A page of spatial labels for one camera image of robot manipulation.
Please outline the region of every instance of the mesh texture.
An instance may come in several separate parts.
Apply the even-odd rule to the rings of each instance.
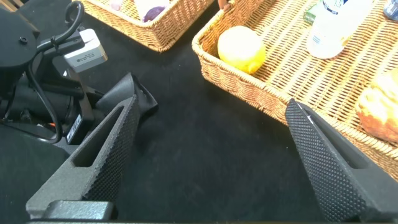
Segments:
[[[104,162],[98,164],[91,185],[83,194],[83,200],[113,202],[118,194],[127,155],[132,150],[134,136],[139,122],[138,103],[132,100],[119,128],[110,135],[111,143]]]
[[[358,216],[366,202],[325,146],[310,116],[290,103],[286,120],[325,218],[341,222]]]

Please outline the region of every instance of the yellow lemon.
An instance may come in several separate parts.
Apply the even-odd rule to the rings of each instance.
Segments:
[[[253,74],[266,59],[266,46],[253,30],[236,26],[220,35],[218,55],[227,64]]]

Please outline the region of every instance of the white camera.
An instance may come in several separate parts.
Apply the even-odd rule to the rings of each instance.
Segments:
[[[63,56],[75,72],[82,72],[107,61],[108,56],[93,29],[81,31],[80,36],[85,46]]]

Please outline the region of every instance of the woven basket rim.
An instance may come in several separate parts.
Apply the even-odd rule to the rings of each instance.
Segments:
[[[128,21],[128,22],[134,24],[135,26],[138,26],[141,28],[153,28],[161,22],[162,18],[168,16],[173,11],[173,9],[176,7],[176,5],[179,1],[183,1],[183,0],[172,1],[171,4],[165,8],[165,10],[163,10],[153,21],[150,21],[150,22],[142,22],[140,20],[133,19],[129,16],[124,15],[123,13],[121,13],[119,11],[116,11],[114,9],[111,9],[108,6],[105,6],[104,4],[102,4],[96,0],[87,0],[87,1],[94,4],[95,6],[98,6],[102,9],[108,11],[109,13],[114,14],[115,16],[117,16],[121,19],[124,19],[125,21]]]
[[[272,94],[274,96],[277,96],[282,99],[282,101],[287,105],[287,102],[292,98],[286,93],[281,93],[278,90],[276,90],[272,85],[268,85],[264,83],[263,81],[253,77],[252,75],[249,75],[245,72],[242,72],[238,70],[237,68],[232,67],[231,65],[228,65],[227,63],[221,61],[219,58],[216,58],[215,56],[209,54],[208,52],[205,52],[202,47],[201,47],[201,40],[202,38],[206,35],[206,33],[212,29],[213,24],[218,23],[221,18],[229,13],[230,11],[234,10],[234,4],[235,0],[232,0],[229,2],[231,4],[231,7],[229,10],[224,11],[220,10],[213,18],[211,18],[210,21],[206,23],[206,25],[198,32],[196,36],[194,36],[192,40],[192,49],[193,51],[199,56],[203,57],[205,60],[209,61],[212,64],[215,64],[218,68],[225,70],[229,72],[231,75],[234,75],[249,84],[254,85],[255,87],[261,89],[262,91],[266,91],[269,94]],[[315,112],[317,112],[323,119],[325,119],[329,124],[331,124],[335,129],[337,129],[339,132],[344,133],[345,135],[359,141],[360,143],[363,143],[370,147],[371,149],[376,150],[377,152],[381,152],[383,155],[387,156],[388,158],[398,161],[398,153],[396,153],[396,150],[398,150],[395,147],[392,147],[390,144],[385,143],[384,141],[375,138],[374,136],[371,136],[368,133],[365,133],[364,131],[359,131],[357,129],[354,129],[350,126],[348,126],[346,123],[337,120],[336,118],[331,118],[327,115],[325,115],[322,111],[319,111],[316,108],[313,108]]]

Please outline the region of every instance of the bread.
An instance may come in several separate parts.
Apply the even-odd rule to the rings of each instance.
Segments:
[[[398,141],[398,68],[376,77],[359,97],[356,112],[366,132]]]

